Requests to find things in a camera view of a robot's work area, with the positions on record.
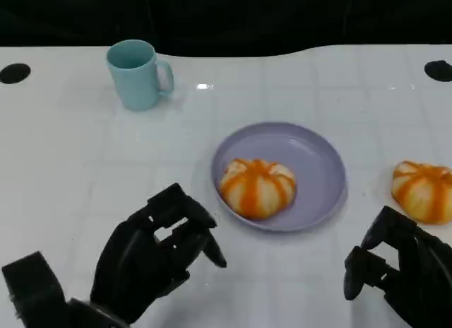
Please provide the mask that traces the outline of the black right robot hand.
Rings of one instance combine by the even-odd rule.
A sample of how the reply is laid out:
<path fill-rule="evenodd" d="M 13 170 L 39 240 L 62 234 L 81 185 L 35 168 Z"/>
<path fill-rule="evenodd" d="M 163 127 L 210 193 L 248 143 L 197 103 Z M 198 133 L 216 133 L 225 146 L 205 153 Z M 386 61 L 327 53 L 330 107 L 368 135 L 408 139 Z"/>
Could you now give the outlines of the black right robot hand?
<path fill-rule="evenodd" d="M 345 259 L 345 299 L 364 285 L 381 289 L 411 327 L 451 326 L 451 246 L 389 206 Z"/>

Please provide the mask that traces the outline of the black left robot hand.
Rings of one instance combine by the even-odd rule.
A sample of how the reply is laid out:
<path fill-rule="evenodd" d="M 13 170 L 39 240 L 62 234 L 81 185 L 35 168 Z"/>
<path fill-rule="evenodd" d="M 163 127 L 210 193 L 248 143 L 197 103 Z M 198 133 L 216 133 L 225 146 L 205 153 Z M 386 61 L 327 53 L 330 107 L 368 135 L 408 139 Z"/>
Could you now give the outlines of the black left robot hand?
<path fill-rule="evenodd" d="M 97 262 L 90 300 L 135 323 L 189 279 L 188 268 L 200 254 L 227 266 L 211 234 L 216 225 L 179 184 L 170 185 L 114 229 Z"/>

